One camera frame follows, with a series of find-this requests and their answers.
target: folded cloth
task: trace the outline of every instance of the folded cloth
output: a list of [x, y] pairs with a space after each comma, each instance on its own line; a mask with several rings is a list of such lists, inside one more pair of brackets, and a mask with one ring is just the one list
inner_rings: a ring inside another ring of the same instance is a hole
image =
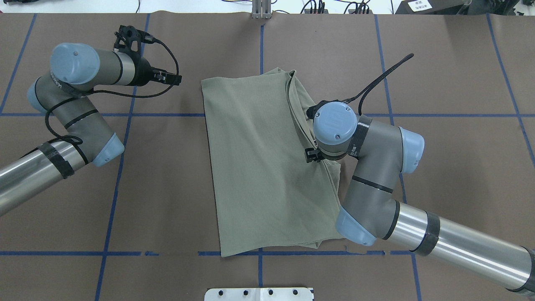
[[222, 257], [341, 238], [340, 165], [306, 163], [314, 101], [295, 73], [202, 81]]

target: silver metal tube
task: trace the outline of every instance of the silver metal tube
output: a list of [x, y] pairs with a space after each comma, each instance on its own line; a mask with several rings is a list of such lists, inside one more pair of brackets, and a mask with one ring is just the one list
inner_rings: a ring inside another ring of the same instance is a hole
[[[78, 151], [64, 141], [52, 146], [76, 171], [85, 164]], [[0, 216], [62, 180], [56, 167], [40, 151], [19, 159], [0, 170]]]
[[[388, 240], [415, 250], [427, 230], [427, 213], [400, 205], [398, 221]], [[439, 220], [438, 242], [429, 257], [471, 270], [507, 289], [515, 290], [526, 283], [532, 265], [526, 249], [442, 217]]]

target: brown table surface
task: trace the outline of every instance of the brown table surface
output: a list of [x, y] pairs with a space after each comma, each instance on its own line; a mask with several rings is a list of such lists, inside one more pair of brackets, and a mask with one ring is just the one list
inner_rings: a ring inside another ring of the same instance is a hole
[[[426, 140], [394, 196], [533, 248], [534, 17], [0, 14], [0, 166], [51, 138], [26, 91], [54, 46], [111, 49], [121, 24], [164, 41], [183, 82], [153, 99], [91, 98], [126, 151], [0, 218], [1, 300], [202, 300], [207, 288], [259, 286], [313, 287], [316, 300], [523, 300], [384, 241], [221, 258], [200, 81], [281, 67], [317, 102], [343, 99], [413, 52], [364, 104]], [[162, 47], [144, 56], [174, 71]], [[343, 160], [342, 199], [355, 164]]]

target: white sticker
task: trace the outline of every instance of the white sticker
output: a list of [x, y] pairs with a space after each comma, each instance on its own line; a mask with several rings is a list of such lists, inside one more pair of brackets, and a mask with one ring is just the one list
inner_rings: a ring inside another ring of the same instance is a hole
[[412, 11], [414, 12], [429, 10], [433, 8], [431, 4], [429, 4], [429, 1], [427, 0], [412, 1], [412, 2], [409, 2], [408, 4], [410, 6], [410, 9], [412, 9]]

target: white bracket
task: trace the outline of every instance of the white bracket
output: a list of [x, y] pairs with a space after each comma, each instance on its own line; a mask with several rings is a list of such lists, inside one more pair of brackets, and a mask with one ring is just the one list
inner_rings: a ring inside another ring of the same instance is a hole
[[204, 301], [314, 301], [312, 288], [209, 289]]
[[271, 0], [253, 0], [253, 19], [271, 19]]

